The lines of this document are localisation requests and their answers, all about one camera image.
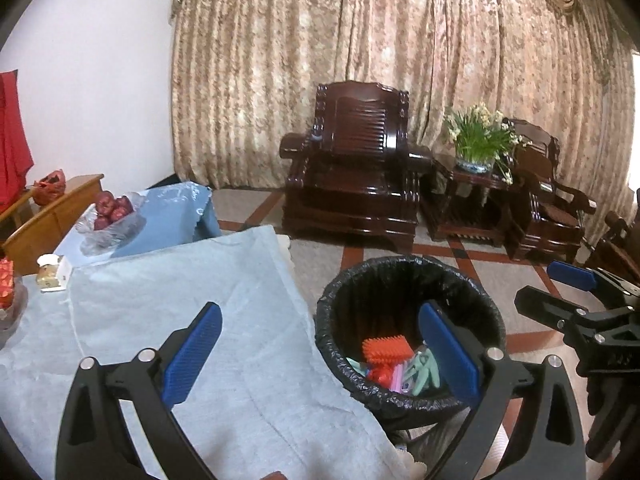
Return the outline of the black lined trash bin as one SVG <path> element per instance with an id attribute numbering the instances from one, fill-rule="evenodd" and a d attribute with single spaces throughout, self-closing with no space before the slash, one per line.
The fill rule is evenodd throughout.
<path id="1" fill-rule="evenodd" d="M 338 274 L 317 302 L 314 328 L 324 362 L 386 431 L 446 422 L 464 409 L 446 386 L 406 396 L 370 382 L 348 362 L 363 360 L 361 344 L 367 338 L 402 335 L 418 348 L 419 310 L 432 299 L 484 346 L 506 348 L 506 328 L 495 301 L 472 278 L 430 257 L 363 261 Z"/>

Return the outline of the clear glass plate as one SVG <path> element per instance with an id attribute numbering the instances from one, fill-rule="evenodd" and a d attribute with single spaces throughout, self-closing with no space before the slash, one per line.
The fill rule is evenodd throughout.
<path id="1" fill-rule="evenodd" d="M 12 304 L 1 309 L 0 348 L 3 348 L 20 325 L 28 305 L 28 290 L 19 276 L 15 281 Z"/>

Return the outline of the beige patterned curtain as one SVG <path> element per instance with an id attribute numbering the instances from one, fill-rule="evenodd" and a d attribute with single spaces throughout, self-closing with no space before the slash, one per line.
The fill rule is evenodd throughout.
<path id="1" fill-rule="evenodd" d="M 453 108 L 484 103 L 560 142 L 560 177 L 630 218 L 637 43 L 611 0 L 174 0 L 171 119 L 179 177 L 278 188 L 282 136 L 325 82 L 410 96 L 409 138 L 446 144 Z"/>

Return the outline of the potted green plant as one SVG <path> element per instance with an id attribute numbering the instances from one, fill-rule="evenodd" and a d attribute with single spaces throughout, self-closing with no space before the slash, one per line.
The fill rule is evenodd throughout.
<path id="1" fill-rule="evenodd" d="M 450 110 L 446 126 L 459 168 L 478 176 L 496 174 L 505 184 L 513 183 L 513 156 L 528 141 L 515 131 L 511 119 L 500 110 L 492 112 L 484 103 L 476 103 L 464 110 Z"/>

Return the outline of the gold tissue box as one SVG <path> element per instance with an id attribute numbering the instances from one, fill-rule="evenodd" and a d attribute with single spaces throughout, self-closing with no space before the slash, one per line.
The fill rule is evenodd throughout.
<path id="1" fill-rule="evenodd" d="M 64 256 L 45 254 L 37 259 L 36 283 L 40 292 L 62 292 L 73 272 L 73 266 Z"/>

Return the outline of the green rubber glove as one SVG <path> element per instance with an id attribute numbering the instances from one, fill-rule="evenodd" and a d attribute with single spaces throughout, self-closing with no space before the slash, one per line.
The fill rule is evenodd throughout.
<path id="1" fill-rule="evenodd" d="M 420 396 L 442 385 L 439 368 L 431 349 L 423 349 L 406 363 L 400 391 L 410 396 Z"/>

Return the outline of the red apples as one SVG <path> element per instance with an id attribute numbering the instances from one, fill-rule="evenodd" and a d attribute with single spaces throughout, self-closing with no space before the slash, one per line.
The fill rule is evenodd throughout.
<path id="1" fill-rule="evenodd" d="M 96 208 L 96 220 L 93 222 L 95 231 L 104 230 L 134 212 L 134 206 L 127 196 L 115 197 L 108 191 L 96 194 L 94 208 Z"/>

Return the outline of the dark wooden side table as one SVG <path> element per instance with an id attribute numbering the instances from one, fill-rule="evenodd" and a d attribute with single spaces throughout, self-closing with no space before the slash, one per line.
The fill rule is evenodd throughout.
<path id="1" fill-rule="evenodd" d="M 501 247 L 509 226 L 509 185 L 496 174 L 471 174 L 454 156 L 435 154 L 420 177 L 422 214 L 432 240 L 477 238 Z"/>

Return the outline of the wooden sideboard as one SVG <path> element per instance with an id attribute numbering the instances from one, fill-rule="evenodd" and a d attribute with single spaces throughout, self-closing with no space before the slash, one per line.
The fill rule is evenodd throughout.
<path id="1" fill-rule="evenodd" d="M 104 174 L 72 177 L 65 193 L 47 206 L 37 206 L 26 191 L 1 213 L 1 255 L 23 276 L 38 271 L 37 258 L 55 251 L 64 236 L 102 190 Z"/>

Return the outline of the light blue tablecloth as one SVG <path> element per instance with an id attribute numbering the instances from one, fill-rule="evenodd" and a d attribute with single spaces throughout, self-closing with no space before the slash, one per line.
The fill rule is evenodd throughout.
<path id="1" fill-rule="evenodd" d="M 141 398 L 175 417 L 219 479 L 412 479 L 419 466 L 326 366 L 291 260 L 256 228 L 74 270 L 28 300 L 1 347 L 1 418 L 42 478 L 55 475 L 78 373 L 131 364 Z"/>

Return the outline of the pink wrapper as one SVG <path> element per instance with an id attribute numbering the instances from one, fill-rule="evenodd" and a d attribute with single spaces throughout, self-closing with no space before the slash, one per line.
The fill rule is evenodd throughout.
<path id="1" fill-rule="evenodd" d="M 393 392 L 401 393 L 402 376 L 404 376 L 404 364 L 400 363 L 394 367 L 392 383 L 390 384 L 390 390 L 392 390 Z"/>

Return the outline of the orange foam net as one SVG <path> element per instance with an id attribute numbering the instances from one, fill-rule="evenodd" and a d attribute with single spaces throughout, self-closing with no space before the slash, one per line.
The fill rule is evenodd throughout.
<path id="1" fill-rule="evenodd" d="M 367 338 L 361 345 L 362 355 L 370 365 L 395 366 L 410 360 L 414 352 L 402 336 Z"/>

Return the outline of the blue under-tablecloth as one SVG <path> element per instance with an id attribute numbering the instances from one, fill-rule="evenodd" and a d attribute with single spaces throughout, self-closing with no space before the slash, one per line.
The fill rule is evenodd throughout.
<path id="1" fill-rule="evenodd" d="M 210 188 L 194 182 L 181 182 L 151 188 L 142 196 L 144 202 L 140 214 L 144 225 L 132 240 L 125 240 L 98 254 L 85 255 L 81 249 L 85 237 L 73 228 L 53 252 L 66 257 L 72 266 L 79 268 L 221 236 Z"/>

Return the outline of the red snack packet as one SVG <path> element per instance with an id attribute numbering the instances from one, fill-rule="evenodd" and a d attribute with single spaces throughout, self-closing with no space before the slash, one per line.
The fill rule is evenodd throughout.
<path id="1" fill-rule="evenodd" d="M 15 294 L 14 264 L 11 260 L 0 260 L 0 308 L 7 309 L 12 306 Z"/>

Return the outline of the glass fruit bowl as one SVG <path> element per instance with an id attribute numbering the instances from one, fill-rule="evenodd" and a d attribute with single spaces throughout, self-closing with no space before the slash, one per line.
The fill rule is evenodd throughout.
<path id="1" fill-rule="evenodd" d="M 104 252 L 111 252 L 120 246 L 125 246 L 142 231 L 146 222 L 141 213 L 145 197 L 139 193 L 127 193 L 124 195 L 130 199 L 132 206 L 134 206 L 134 212 L 129 216 L 113 223 L 104 230 L 95 231 L 93 222 L 96 220 L 96 208 L 94 208 L 93 199 L 93 203 L 75 223 L 75 230 L 82 237 L 80 251 L 84 256 L 97 256 L 104 254 Z"/>

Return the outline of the red plastic bag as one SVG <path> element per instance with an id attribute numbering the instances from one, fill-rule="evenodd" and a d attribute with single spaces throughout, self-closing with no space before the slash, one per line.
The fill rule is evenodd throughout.
<path id="1" fill-rule="evenodd" d="M 395 367 L 390 364 L 376 364 L 367 370 L 367 378 L 378 386 L 386 389 L 395 383 Z"/>

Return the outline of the red cloth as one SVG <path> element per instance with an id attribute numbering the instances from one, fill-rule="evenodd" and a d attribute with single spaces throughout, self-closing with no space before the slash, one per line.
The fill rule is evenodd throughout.
<path id="1" fill-rule="evenodd" d="M 1 211 L 5 211 L 23 192 L 27 174 L 34 166 L 24 133 L 17 93 L 18 70 L 1 74 Z"/>

